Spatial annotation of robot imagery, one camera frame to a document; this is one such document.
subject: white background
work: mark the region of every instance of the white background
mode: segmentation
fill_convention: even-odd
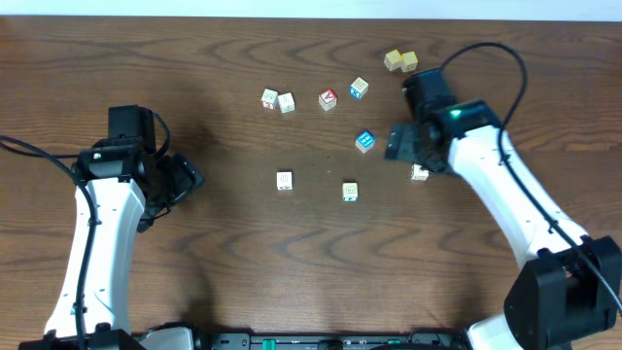
[[[622,20],[622,0],[0,0],[1,15]]]

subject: green component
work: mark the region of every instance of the green component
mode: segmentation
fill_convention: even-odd
[[[276,340],[264,340],[261,345],[261,350],[275,350],[276,349]]]
[[[450,112],[449,112],[449,114],[451,114],[451,116],[452,116],[454,119],[457,119],[457,118],[460,116],[460,114],[461,114],[462,112],[463,112],[463,111],[461,111],[461,110],[453,110],[453,111],[450,111]]]

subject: wooden table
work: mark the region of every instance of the wooden table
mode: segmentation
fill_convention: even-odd
[[[107,109],[160,113],[172,151],[206,185],[139,234],[129,313],[142,332],[187,320],[256,332],[409,332],[465,327],[501,311],[518,274],[498,226],[460,179],[412,182],[383,160],[410,116],[384,53],[432,68],[502,41],[530,69],[509,127],[525,162],[595,237],[622,242],[622,24],[499,21],[8,17],[0,19],[0,129],[51,152],[106,137]],[[502,52],[465,55],[447,75],[461,99],[503,115],[519,84]],[[348,86],[363,77],[356,101]],[[264,88],[294,94],[266,111]],[[333,88],[335,110],[318,94]],[[363,155],[355,137],[377,145]],[[158,131],[159,140],[162,133]],[[0,347],[39,338],[74,232],[71,182],[48,162],[0,153]],[[294,172],[292,192],[275,173]],[[359,183],[343,203],[341,184]],[[618,349],[622,327],[576,349]]]

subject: blue and white cube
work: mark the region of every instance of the blue and white cube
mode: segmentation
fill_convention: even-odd
[[[369,131],[366,131],[357,137],[355,145],[361,152],[366,153],[373,147],[373,136],[371,136]]]
[[[363,98],[363,95],[367,92],[369,88],[369,84],[364,81],[361,77],[358,77],[351,85],[350,85],[350,94],[354,96],[356,99]]]

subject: block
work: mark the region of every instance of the block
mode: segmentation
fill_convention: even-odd
[[[361,99],[363,95],[367,92],[369,88],[369,84],[363,80],[363,78],[358,77],[351,85],[350,85],[350,94],[354,96],[356,99]]]
[[[357,137],[355,145],[359,150],[361,150],[361,152],[366,153],[373,147],[373,136],[371,136],[369,131],[365,131]]]
[[[281,171],[276,173],[276,188],[278,190],[291,190],[293,187],[291,171]]]
[[[343,184],[343,201],[357,201],[359,199],[359,185],[357,183]]]
[[[337,105],[337,95],[334,94],[334,91],[330,88],[326,91],[320,93],[320,106],[324,108],[325,111]]]
[[[271,90],[269,88],[263,91],[263,96],[261,97],[261,105],[265,109],[275,109],[277,105],[277,96],[279,92]]]
[[[390,71],[401,67],[401,54],[399,54],[399,51],[393,50],[385,54],[385,65]]]
[[[279,95],[278,100],[281,113],[288,113],[294,110],[294,97],[291,92]]]
[[[429,175],[430,175],[430,171],[422,168],[421,165],[412,164],[412,169],[410,170],[411,180],[426,181]]]
[[[417,55],[415,52],[407,52],[401,55],[401,71],[411,72],[417,69],[417,63],[419,60],[417,59]]]

